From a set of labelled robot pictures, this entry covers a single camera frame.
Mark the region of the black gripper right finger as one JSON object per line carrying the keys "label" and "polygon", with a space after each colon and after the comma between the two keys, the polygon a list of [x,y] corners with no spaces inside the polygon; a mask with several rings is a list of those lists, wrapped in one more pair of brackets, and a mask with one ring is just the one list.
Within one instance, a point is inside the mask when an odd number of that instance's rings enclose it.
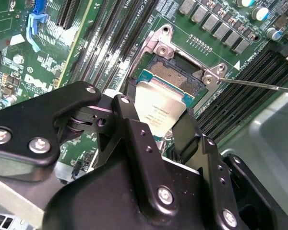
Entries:
{"label": "black gripper right finger", "polygon": [[201,176],[201,211],[212,230],[278,230],[278,204],[236,155],[222,157],[187,109],[172,128],[175,151]]}

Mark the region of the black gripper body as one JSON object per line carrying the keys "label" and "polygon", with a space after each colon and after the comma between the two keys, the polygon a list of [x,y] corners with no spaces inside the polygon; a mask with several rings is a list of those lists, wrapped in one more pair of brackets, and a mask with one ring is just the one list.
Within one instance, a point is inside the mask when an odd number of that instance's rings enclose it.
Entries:
{"label": "black gripper body", "polygon": [[107,163],[61,188],[47,205],[44,230],[214,230],[195,170],[165,161],[179,199],[177,215],[164,225],[141,212],[126,159]]}

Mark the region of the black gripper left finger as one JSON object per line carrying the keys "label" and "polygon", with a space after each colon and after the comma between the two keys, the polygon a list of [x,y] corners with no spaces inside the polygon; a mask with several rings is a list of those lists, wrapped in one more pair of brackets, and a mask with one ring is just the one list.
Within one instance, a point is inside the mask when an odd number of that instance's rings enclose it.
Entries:
{"label": "black gripper left finger", "polygon": [[139,209],[148,219],[172,219],[178,211],[173,183],[147,124],[125,95],[102,95],[78,81],[0,110],[0,176],[22,181],[48,177],[61,144],[92,130],[101,139],[101,167],[124,156]]}

